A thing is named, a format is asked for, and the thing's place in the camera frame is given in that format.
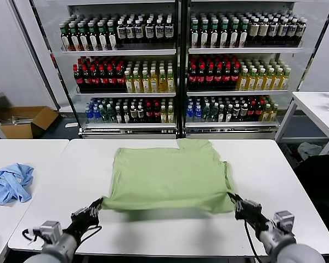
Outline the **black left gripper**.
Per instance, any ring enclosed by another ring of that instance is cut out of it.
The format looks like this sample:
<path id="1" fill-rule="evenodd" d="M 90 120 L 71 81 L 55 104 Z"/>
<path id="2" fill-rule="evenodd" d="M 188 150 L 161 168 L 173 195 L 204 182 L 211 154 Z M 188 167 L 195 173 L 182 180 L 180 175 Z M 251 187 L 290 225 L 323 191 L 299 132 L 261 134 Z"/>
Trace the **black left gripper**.
<path id="1" fill-rule="evenodd" d="M 81 208 L 71 214 L 70 234 L 73 235 L 76 241 L 81 241 L 82 236 L 89 228 L 99 225 L 98 214 L 102 208 L 103 199 L 103 197 L 100 197 L 88 208 Z"/>

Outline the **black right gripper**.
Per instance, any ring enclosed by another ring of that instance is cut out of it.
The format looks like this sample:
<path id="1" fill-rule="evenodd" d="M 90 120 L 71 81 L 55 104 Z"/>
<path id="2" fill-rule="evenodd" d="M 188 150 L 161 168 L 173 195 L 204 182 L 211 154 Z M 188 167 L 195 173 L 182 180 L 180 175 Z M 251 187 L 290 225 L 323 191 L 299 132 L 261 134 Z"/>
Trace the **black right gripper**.
<path id="1" fill-rule="evenodd" d="M 267 231 L 269 220 L 262 214 L 262 206 L 254 201 L 244 201 L 239 195 L 228 192 L 234 204 L 235 219 L 244 220 L 250 224 L 256 233 Z"/>

